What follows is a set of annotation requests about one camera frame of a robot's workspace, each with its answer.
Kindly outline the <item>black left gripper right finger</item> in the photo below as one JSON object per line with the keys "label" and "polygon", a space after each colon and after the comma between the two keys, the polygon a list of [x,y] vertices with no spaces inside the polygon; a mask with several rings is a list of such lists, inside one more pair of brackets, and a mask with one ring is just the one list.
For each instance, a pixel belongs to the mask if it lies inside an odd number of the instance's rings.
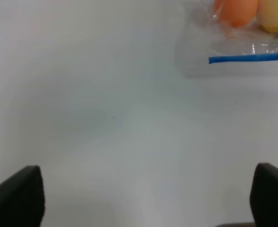
{"label": "black left gripper right finger", "polygon": [[269,163],[256,166],[250,193],[255,225],[278,227],[278,168]]}

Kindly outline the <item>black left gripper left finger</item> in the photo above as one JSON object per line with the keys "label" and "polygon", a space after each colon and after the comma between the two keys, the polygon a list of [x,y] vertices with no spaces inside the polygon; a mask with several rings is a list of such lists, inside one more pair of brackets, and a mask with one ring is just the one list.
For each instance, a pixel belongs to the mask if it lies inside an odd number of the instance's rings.
{"label": "black left gripper left finger", "polygon": [[0,227],[39,227],[44,213],[39,166],[26,166],[0,184]]}

